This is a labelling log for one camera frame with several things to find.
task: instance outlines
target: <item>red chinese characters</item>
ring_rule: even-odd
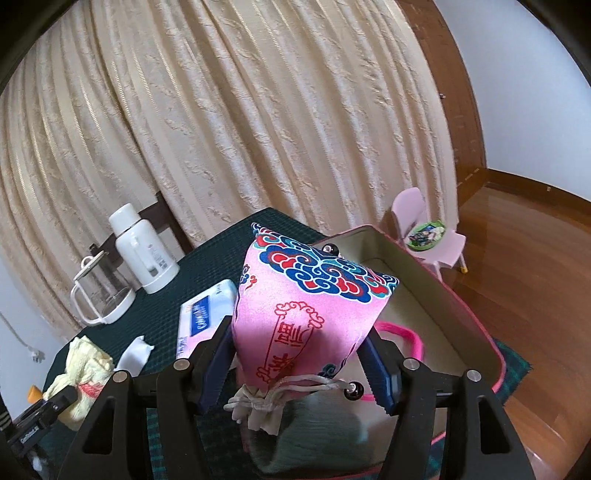
[[[314,307],[304,301],[289,301],[275,306],[277,322],[269,341],[265,364],[256,375],[267,384],[290,374],[315,330],[324,325]]]

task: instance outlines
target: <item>power cord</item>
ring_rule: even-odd
[[[28,343],[26,343],[20,336],[19,334],[15,331],[14,328],[12,328],[12,325],[10,325],[10,322],[6,319],[6,317],[4,316],[4,314],[2,312],[0,312],[0,319],[6,324],[6,326],[8,327],[8,330],[11,331],[11,333],[14,335],[14,338],[18,340],[18,342],[25,347],[27,350],[29,350],[31,352],[31,359],[33,359],[33,361],[36,364],[40,364],[41,362],[43,362],[43,360],[45,360],[45,354],[43,352],[41,352],[40,350],[37,350],[36,348],[33,348],[31,345],[29,345]]]

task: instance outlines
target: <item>orange object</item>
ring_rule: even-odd
[[[30,404],[35,404],[39,400],[43,398],[43,393],[39,390],[35,385],[32,385],[29,388],[29,393],[27,394],[27,402]]]

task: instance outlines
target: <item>wooden chair back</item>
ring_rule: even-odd
[[[156,203],[153,203],[142,210],[139,213],[139,216],[144,220],[148,220],[158,233],[170,228],[185,255],[193,250],[189,237],[183,232],[183,229],[170,210],[162,192],[156,192]],[[92,244],[90,246],[90,254],[94,256],[104,250],[115,268],[120,266],[123,263],[123,259],[115,248],[116,240],[117,238],[115,237],[115,234],[110,234],[109,238],[107,238],[101,246]]]

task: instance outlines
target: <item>white wall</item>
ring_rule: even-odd
[[[54,335],[25,292],[0,260],[0,311],[26,343],[46,356],[42,363],[34,363],[29,351],[17,342],[0,320],[0,392],[12,418],[29,406],[27,392],[31,385],[43,389],[56,353],[66,344]]]
[[[517,0],[434,0],[462,54],[489,168],[591,200],[591,87]]]

